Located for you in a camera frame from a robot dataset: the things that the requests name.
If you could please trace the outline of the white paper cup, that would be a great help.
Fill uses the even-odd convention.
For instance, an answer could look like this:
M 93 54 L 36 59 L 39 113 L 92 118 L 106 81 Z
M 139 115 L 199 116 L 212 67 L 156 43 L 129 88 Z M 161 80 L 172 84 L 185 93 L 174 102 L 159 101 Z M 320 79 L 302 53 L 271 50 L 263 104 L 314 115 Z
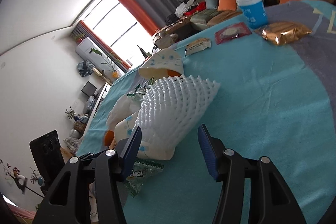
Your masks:
M 117 144 L 122 139 L 128 139 L 131 136 L 135 121 L 138 117 L 138 111 L 118 120 L 114 121 L 114 130 L 112 130 L 112 123 L 109 129 L 114 132 L 114 142 Z M 171 160 L 175 153 L 175 149 L 159 148 L 147 141 L 142 140 L 137 157 L 140 159 L 151 160 Z
M 170 77 L 167 75 L 167 70 L 184 74 L 182 57 L 171 49 L 164 49 L 155 53 L 138 69 L 139 75 L 145 79 L 155 80 Z

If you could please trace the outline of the white tissue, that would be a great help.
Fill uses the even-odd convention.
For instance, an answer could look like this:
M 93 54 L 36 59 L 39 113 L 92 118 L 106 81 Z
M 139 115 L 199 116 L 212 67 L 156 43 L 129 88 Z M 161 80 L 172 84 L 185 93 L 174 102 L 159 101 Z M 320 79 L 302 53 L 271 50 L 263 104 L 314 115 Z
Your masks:
M 116 125 L 137 112 L 141 108 L 142 97 L 139 95 L 128 96 L 124 94 L 121 96 L 112 110 L 108 114 L 106 125 L 109 131 L 114 131 Z

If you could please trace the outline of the orange peel near cup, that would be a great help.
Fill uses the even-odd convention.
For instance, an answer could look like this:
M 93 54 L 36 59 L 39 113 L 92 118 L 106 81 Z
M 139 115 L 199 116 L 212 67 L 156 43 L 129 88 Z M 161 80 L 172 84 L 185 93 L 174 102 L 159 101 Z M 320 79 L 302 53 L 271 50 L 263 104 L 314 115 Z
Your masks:
M 114 136 L 114 132 L 108 130 L 104 136 L 104 146 L 109 147 L 109 149 L 113 149 L 116 145 L 116 140 Z

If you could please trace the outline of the small black monitor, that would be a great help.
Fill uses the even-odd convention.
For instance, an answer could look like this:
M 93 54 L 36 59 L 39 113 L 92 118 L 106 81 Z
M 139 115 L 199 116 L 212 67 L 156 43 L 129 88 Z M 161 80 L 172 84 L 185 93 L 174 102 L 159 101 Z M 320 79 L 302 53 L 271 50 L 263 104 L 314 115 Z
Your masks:
M 90 97 L 95 95 L 96 89 L 97 88 L 94 86 L 94 84 L 88 81 L 82 88 L 81 92 Z

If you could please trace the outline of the white tv cabinet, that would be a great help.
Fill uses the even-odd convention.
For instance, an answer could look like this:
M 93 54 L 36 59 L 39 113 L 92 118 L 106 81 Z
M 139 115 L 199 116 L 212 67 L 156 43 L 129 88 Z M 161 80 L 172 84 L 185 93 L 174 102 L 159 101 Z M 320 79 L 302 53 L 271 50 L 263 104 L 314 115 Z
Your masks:
M 92 107 L 92 111 L 89 115 L 89 118 L 88 118 L 88 121 L 87 121 L 87 124 L 86 124 L 86 127 L 85 127 L 85 130 L 84 130 L 84 133 L 82 135 L 82 137 L 85 136 L 85 134 L 87 133 L 91 123 L 92 123 L 92 120 L 93 118 L 95 117 L 96 115 L 96 112 L 99 108 L 99 106 L 101 105 L 102 101 L 104 100 L 104 98 L 106 97 L 106 95 L 108 94 L 109 90 L 110 90 L 110 87 L 111 85 L 108 84 L 108 83 L 105 83 L 97 92 L 97 96 L 96 96 L 96 99 L 94 101 L 94 105 Z

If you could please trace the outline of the teal grey tablecloth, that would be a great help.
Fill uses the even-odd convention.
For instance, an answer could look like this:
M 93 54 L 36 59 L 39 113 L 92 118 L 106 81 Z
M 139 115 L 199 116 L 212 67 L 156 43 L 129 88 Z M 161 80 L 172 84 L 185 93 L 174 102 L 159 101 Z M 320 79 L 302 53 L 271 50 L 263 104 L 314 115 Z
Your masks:
M 200 122 L 240 155 L 268 156 L 307 223 L 335 197 L 335 6 L 288 2 L 270 21 L 302 22 L 314 34 L 275 46 L 256 34 L 184 57 L 187 75 L 220 83 Z M 148 178 L 123 209 L 128 223 L 211 223 L 221 184 L 208 173 L 193 128 L 164 170 Z

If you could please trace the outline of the tall green potted plant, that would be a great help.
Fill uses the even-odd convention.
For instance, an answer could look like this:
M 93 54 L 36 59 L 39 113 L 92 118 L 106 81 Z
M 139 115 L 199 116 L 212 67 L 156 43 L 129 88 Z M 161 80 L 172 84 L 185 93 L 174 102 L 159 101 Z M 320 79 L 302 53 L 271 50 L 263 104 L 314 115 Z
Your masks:
M 114 81 L 122 76 L 118 66 L 110 59 L 109 55 L 105 55 L 96 48 L 90 48 L 89 56 L 93 60 L 92 63 L 96 65 L 106 78 Z

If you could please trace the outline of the clear green plastic wrapper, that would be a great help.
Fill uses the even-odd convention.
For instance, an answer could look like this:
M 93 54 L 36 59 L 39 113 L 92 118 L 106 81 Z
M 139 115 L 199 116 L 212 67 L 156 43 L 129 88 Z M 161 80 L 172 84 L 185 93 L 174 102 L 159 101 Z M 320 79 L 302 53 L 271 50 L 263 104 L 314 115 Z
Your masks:
M 154 84 L 154 82 L 155 82 L 155 79 L 154 77 L 152 77 L 151 79 L 146 80 L 143 85 L 138 84 L 135 87 L 134 91 L 131 91 L 127 94 L 127 97 L 129 97 L 130 99 L 134 101 L 141 102 L 143 100 L 143 96 L 147 93 L 147 91 Z

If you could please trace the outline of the white standing air conditioner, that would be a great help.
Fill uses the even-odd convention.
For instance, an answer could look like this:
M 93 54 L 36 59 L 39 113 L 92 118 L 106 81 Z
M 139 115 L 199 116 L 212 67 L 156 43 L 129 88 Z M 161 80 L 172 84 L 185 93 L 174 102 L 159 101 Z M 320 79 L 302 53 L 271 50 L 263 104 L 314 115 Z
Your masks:
M 98 47 L 90 38 L 85 38 L 75 48 L 75 52 L 83 59 L 93 63 L 101 63 L 103 59 L 97 53 L 91 52 L 91 49 L 98 50 Z

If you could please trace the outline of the grey orange curtain left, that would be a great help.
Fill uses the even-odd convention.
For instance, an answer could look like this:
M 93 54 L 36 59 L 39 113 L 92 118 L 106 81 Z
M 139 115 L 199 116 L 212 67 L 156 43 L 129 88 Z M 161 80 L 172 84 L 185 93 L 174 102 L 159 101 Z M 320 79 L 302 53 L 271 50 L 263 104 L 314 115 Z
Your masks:
M 82 20 L 76 24 L 71 32 L 71 36 L 77 40 L 78 38 L 90 38 L 92 42 L 98 46 L 98 49 L 106 54 L 123 72 L 127 72 L 131 66 L 124 61 L 110 46 L 100 39 Z

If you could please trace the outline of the white foam fruit net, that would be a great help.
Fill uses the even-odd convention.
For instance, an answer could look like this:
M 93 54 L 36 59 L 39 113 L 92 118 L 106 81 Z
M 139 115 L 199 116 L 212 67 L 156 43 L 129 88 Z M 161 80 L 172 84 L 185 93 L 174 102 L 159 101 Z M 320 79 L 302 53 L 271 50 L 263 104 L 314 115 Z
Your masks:
M 135 125 L 142 141 L 155 148 L 175 148 L 205 114 L 220 83 L 201 77 L 163 77 L 142 98 Z

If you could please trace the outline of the gold foil snack bag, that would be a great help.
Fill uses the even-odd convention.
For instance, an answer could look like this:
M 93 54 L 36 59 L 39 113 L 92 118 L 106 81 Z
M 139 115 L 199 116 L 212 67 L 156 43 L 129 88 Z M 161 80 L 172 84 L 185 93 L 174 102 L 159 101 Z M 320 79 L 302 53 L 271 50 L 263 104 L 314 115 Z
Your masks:
M 276 46 L 283 46 L 310 35 L 312 30 L 302 23 L 282 21 L 257 28 L 255 33 Z

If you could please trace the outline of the red cookie wrapper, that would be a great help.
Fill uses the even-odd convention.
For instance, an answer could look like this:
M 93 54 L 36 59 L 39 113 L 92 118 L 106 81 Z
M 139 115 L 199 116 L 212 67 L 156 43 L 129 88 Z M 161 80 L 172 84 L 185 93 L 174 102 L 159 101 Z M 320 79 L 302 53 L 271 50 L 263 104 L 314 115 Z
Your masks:
M 252 32 L 248 26 L 243 23 L 231 24 L 228 27 L 221 29 L 215 33 L 216 44 L 222 44 L 229 42 L 233 39 L 242 38 L 243 36 L 251 35 Z

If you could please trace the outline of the blue cup white lid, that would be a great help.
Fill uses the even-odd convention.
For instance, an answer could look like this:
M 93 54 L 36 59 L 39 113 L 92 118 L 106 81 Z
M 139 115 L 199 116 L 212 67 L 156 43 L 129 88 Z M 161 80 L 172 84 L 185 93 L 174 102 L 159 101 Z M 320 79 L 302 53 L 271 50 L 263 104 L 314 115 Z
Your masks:
M 268 24 L 262 0 L 236 0 L 236 4 L 242 10 L 250 28 L 256 29 Z

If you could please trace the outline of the clothes pile on sofa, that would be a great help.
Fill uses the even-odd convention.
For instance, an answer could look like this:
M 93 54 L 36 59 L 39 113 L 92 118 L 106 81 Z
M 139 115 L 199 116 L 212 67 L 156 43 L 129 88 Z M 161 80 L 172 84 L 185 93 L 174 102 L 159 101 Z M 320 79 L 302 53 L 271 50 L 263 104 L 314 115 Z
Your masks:
M 198 2 L 197 0 L 188 0 L 187 2 L 182 2 L 175 9 L 175 12 L 165 19 L 165 24 L 171 25 L 179 21 L 183 16 L 194 15 L 195 13 L 203 11 L 205 9 L 206 9 L 205 1 Z

